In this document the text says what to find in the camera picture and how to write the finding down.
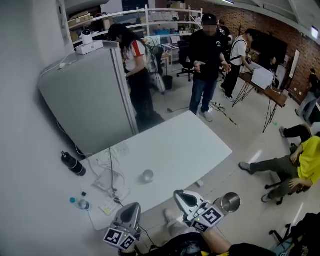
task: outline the black water bottle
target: black water bottle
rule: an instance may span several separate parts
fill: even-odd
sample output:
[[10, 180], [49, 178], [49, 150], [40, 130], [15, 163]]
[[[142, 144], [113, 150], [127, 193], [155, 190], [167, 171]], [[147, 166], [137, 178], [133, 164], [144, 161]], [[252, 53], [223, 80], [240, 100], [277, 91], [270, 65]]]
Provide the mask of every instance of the black water bottle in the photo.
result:
[[83, 165], [74, 157], [72, 157], [68, 152], [61, 152], [62, 162], [69, 168], [70, 171], [75, 173], [78, 176], [83, 176], [86, 174], [86, 168], [83, 167]]

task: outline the black metal desk legs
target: black metal desk legs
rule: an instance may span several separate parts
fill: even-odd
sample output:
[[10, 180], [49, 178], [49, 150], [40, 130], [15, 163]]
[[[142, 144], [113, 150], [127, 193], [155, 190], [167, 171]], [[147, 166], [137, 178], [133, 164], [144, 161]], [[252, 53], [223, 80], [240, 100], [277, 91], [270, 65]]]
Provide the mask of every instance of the black metal desk legs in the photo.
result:
[[264, 128], [263, 128], [263, 132], [262, 133], [265, 133], [265, 130], [267, 129], [268, 125], [271, 124], [272, 119], [275, 116], [275, 113], [276, 113], [278, 105], [276, 103], [274, 103], [274, 104], [275, 104], [275, 106], [272, 109], [272, 100], [269, 98], [268, 112], [266, 113], [266, 118], [265, 118], [265, 123], [264, 123]]
[[251, 93], [251, 91], [254, 89], [254, 87], [252, 86], [252, 88], [250, 88], [250, 89], [249, 89], [249, 87], [250, 87], [250, 84], [248, 82], [245, 82], [244, 85], [242, 86], [240, 93], [236, 97], [232, 107], [234, 107], [240, 101], [243, 101], [248, 96], [248, 94]]

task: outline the shoe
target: shoe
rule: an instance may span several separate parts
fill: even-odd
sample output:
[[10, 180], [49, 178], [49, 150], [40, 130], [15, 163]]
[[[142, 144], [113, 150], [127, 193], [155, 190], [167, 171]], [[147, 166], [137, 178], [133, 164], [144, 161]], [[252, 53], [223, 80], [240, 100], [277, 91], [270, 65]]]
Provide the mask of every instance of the shoe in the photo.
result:
[[243, 171], [248, 172], [250, 175], [253, 175], [254, 173], [250, 170], [250, 164], [246, 162], [240, 162], [238, 164], [239, 168]]
[[206, 111], [204, 113], [202, 111], [200, 111], [200, 115], [203, 116], [204, 119], [209, 123], [212, 122], [212, 120], [213, 120], [212, 115], [208, 111]]
[[225, 88], [222, 87], [222, 84], [219, 85], [219, 88], [221, 91], [223, 91], [224, 93], [226, 92]]
[[265, 194], [263, 197], [261, 197], [262, 203], [268, 203], [272, 201], [272, 199], [269, 197], [269, 194]]
[[282, 138], [285, 138], [285, 137], [286, 137], [286, 136], [285, 136], [285, 128], [284, 128], [283, 126], [281, 126], [281, 127], [279, 128], [279, 132], [280, 132], [280, 135], [281, 135]]
[[176, 219], [174, 212], [170, 209], [164, 209], [163, 214], [167, 223], [170, 223]]
[[235, 100], [234, 100], [234, 98], [232, 98], [232, 96], [229, 97], [226, 94], [224, 94], [224, 97], [230, 102], [235, 102]]

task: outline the trash bin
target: trash bin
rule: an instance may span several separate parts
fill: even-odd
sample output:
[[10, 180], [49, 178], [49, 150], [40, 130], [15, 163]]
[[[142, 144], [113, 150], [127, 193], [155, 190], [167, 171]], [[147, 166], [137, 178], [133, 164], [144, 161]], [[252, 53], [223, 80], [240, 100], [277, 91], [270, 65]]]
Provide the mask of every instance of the trash bin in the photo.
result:
[[164, 86], [166, 90], [171, 90], [172, 89], [172, 81], [173, 77], [170, 75], [165, 75], [163, 78]]
[[233, 192], [227, 193], [214, 202], [214, 205], [217, 206], [224, 215], [237, 211], [240, 207], [240, 204], [240, 196]]

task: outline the refrigerator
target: refrigerator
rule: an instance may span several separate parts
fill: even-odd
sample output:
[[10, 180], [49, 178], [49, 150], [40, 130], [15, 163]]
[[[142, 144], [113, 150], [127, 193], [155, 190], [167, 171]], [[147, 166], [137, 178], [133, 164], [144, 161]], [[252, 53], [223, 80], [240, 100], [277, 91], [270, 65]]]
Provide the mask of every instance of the refrigerator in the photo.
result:
[[64, 67], [55, 67], [60, 62], [44, 70], [38, 88], [82, 153], [96, 154], [139, 133], [118, 43], [72, 53]]

